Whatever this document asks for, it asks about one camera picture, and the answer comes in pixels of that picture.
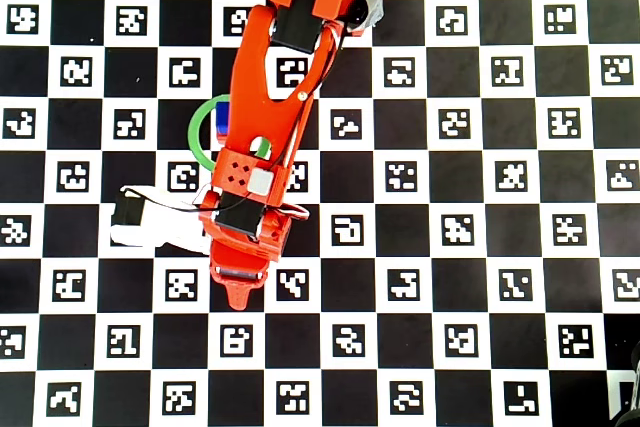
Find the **checkerboard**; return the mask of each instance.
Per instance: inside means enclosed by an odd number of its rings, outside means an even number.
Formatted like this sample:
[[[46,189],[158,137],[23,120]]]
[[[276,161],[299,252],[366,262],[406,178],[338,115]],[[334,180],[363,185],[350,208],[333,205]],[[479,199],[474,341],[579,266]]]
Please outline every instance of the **checkerboard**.
[[[640,338],[638,0],[384,0],[316,93],[311,218],[233,312],[110,217],[208,182],[187,125],[264,2],[0,0],[0,425],[606,425]],[[271,48],[271,96],[309,60]]]

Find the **table surface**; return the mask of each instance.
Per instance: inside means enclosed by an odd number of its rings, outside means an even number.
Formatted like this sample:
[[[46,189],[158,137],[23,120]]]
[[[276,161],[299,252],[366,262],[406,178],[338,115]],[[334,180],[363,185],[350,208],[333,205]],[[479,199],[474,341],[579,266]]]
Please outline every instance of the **table surface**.
[[[0,425],[607,425],[640,339],[638,0],[384,0],[317,93],[311,217],[232,312],[206,257],[110,215],[207,183],[186,128],[264,1],[0,0]],[[272,97],[308,62],[270,49]]]

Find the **white square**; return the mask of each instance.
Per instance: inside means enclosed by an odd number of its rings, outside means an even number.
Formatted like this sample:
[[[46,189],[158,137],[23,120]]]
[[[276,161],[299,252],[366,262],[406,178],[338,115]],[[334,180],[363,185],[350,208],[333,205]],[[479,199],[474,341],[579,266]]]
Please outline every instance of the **white square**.
[[[593,149],[591,97],[536,98],[538,150]]]
[[[160,0],[104,0],[104,25],[106,47],[157,47]],[[142,26],[146,26],[146,35],[142,35]]]
[[[333,335],[334,325],[340,326],[337,338]],[[364,326],[364,342],[353,328],[361,326]],[[322,369],[376,369],[377,339],[378,318],[375,312],[323,312],[320,314],[320,366]],[[362,349],[360,352],[364,355],[358,354],[358,349]],[[334,350],[352,354],[334,356]]]
[[[158,150],[156,152],[155,185],[168,191],[177,201],[193,203],[200,189],[210,182],[211,173],[198,163],[191,151]]]
[[[320,204],[320,257],[375,257],[375,215],[375,204]]]
[[[100,204],[98,219],[98,257],[101,259],[153,259],[155,247],[111,245],[111,216],[116,204]]]
[[[91,425],[93,422],[93,379],[93,370],[38,370],[36,372],[33,400],[33,425],[46,427],[82,427]],[[52,400],[48,397],[49,384],[67,382],[80,383],[79,414],[47,417],[47,404]]]
[[[533,6],[533,43],[534,45],[588,45],[589,44],[589,15],[587,0],[532,0]],[[555,6],[551,12],[551,22],[573,22],[576,33],[568,33],[567,28],[559,25],[545,27],[545,6]]]
[[[391,382],[402,382],[403,392],[391,398]],[[422,394],[422,414],[396,414],[391,411],[391,403],[397,403],[397,410],[409,412],[410,402],[415,402],[411,387],[418,387]],[[424,427],[436,425],[436,392],[433,369],[381,369],[378,370],[378,426],[379,427]]]
[[[318,99],[318,136],[322,151],[373,150],[373,100]]]
[[[6,336],[9,334],[9,330],[2,327],[24,327],[24,335],[18,331],[15,332],[16,337],[11,335],[14,345],[12,349],[15,349],[18,353],[24,351],[24,355],[16,356],[15,358],[0,358],[0,371],[33,372],[37,370],[40,316],[38,314],[0,314],[0,335]]]
[[[282,394],[278,385],[284,388]],[[289,405],[307,414],[278,414],[277,403],[281,396],[289,395]],[[296,396],[306,397],[304,404],[300,404]],[[300,425],[322,425],[322,371],[320,369],[267,369],[264,371],[264,425],[278,427],[299,427]]]
[[[240,47],[248,14],[256,5],[265,5],[265,0],[212,0],[211,45],[214,47]]]
[[[640,262],[637,257],[600,259],[602,311],[636,314],[640,310]]]
[[[195,382],[195,415],[163,415],[165,382],[176,382],[178,385],[183,382]],[[150,425],[160,427],[171,427],[176,424],[185,427],[205,426],[207,425],[207,403],[209,401],[209,371],[206,369],[153,369],[149,397]]]
[[[48,150],[44,173],[45,203],[100,203],[102,187],[101,151]]]
[[[587,245],[572,245],[569,242],[561,242],[554,245],[553,215],[571,217],[572,215],[585,215]],[[583,232],[561,232],[560,236],[580,239]],[[545,258],[596,258],[600,257],[600,243],[598,231],[598,208],[596,204],[587,203],[543,203],[540,204],[540,234],[542,236],[542,256]]]
[[[617,172],[620,174],[619,176],[609,177],[607,161],[618,161],[613,165],[617,165],[620,168],[620,171]],[[632,190],[632,188],[638,188],[638,179],[632,176],[634,174],[640,176],[638,174],[640,169],[640,149],[595,149],[593,151],[593,164],[595,168],[596,202],[599,204],[640,203],[640,190]]]
[[[102,100],[103,151],[155,152],[157,149],[158,99]]]
[[[607,384],[609,391],[609,419],[613,419],[618,412],[628,406],[620,405],[620,384],[623,382],[634,383],[636,373],[632,370],[607,370]]]
[[[278,300],[278,287],[287,289],[291,295]],[[269,314],[288,314],[292,311],[320,313],[321,287],[319,257],[282,257],[269,267],[264,284],[264,311]],[[309,293],[308,300],[305,300],[303,292]]]
[[[628,70],[631,70],[633,83],[623,85],[626,79],[619,73],[627,72],[626,78],[629,78]],[[592,97],[636,97],[640,83],[639,76],[640,45],[589,45],[589,84]]]
[[[154,313],[209,313],[208,258],[156,258],[153,265]]]
[[[494,79],[492,68],[504,70]],[[535,54],[532,45],[480,47],[480,96],[533,98],[536,96]]]
[[[476,47],[480,45],[478,0],[424,0],[427,47]]]
[[[537,150],[485,150],[482,153],[482,170],[485,203],[540,202],[540,164]]]
[[[546,301],[542,257],[487,258],[487,295],[491,313],[543,314]]]
[[[490,370],[491,340],[489,332],[489,314],[479,312],[434,312],[433,321],[433,367],[436,370]],[[467,326],[476,326],[475,333]],[[456,337],[451,327],[456,326],[468,337]],[[446,348],[466,349],[465,356],[447,357]]]
[[[62,75],[73,84],[64,85]],[[104,47],[52,45],[49,47],[49,97],[102,99]]]
[[[547,328],[547,358],[549,370],[607,370],[607,356],[605,351],[604,316],[603,314],[585,313],[547,313],[545,316]],[[565,342],[571,332],[561,332],[560,326],[590,327],[593,343],[593,357],[568,358],[560,357],[562,343],[563,355],[572,352],[571,344]]]
[[[404,284],[390,285],[389,271],[393,278],[402,279]],[[376,312],[433,312],[431,260],[428,257],[378,257],[375,272]]]
[[[482,150],[481,102],[481,99],[471,97],[429,98],[427,100],[429,150]]]
[[[320,151],[298,150],[289,177],[284,202],[288,204],[320,203]]]
[[[0,215],[7,216],[7,220],[11,216],[29,216],[31,220],[31,228],[27,229],[19,222],[13,219],[14,229],[21,229],[21,243],[12,242],[10,246],[0,247],[0,259],[40,259],[42,258],[42,241],[44,235],[44,204],[25,203],[25,204],[0,204]],[[8,225],[0,225],[0,234],[6,235],[2,229],[8,228]]]
[[[443,223],[448,218],[460,218],[463,224],[447,221],[450,225],[443,231]],[[460,229],[460,239],[455,238],[454,227]],[[473,225],[472,241],[467,243],[468,234],[471,232],[467,226]],[[429,204],[429,237],[432,258],[483,258],[487,256],[487,235],[484,204]],[[445,234],[454,235],[450,242],[445,244]]]
[[[373,47],[371,55],[374,99],[427,97],[427,51],[424,47]]]
[[[524,412],[529,408],[535,408],[538,415],[512,413],[507,415],[505,409],[505,382],[535,382],[537,384],[538,401],[535,407],[531,404],[524,404],[526,400],[522,399],[522,404],[511,406],[512,409],[524,407]],[[493,425],[495,427],[538,427],[541,425],[552,425],[551,422],[551,390],[549,383],[549,372],[547,370],[511,370],[500,369],[491,371],[491,397],[493,404]]]
[[[30,6],[37,6],[35,13]],[[9,21],[16,33],[8,33]],[[0,0],[0,45],[49,45],[51,0]],[[30,33],[38,27],[37,33]]]
[[[378,204],[428,203],[429,152],[426,150],[375,150],[373,152],[373,200]]]
[[[42,259],[38,312],[41,314],[95,314],[97,311],[97,258]]]
[[[180,64],[172,65],[172,59]],[[159,47],[158,48],[158,98],[159,99],[210,99],[213,82],[213,51],[211,47]],[[182,82],[199,81],[199,87],[183,86]]]
[[[19,109],[19,117],[8,118],[9,112],[17,111],[6,109]],[[47,150],[49,100],[46,97],[0,97],[0,115],[0,150]],[[3,135],[5,127],[12,132],[10,138]]]
[[[109,336],[109,327],[113,326]],[[139,344],[136,336],[140,332]],[[118,352],[131,357],[109,357]],[[152,313],[98,313],[95,333],[95,370],[151,370],[153,359]]]
[[[209,370],[264,369],[265,318],[263,313],[228,312],[209,315]],[[236,338],[246,341],[234,341]],[[251,345],[251,356],[248,355]]]

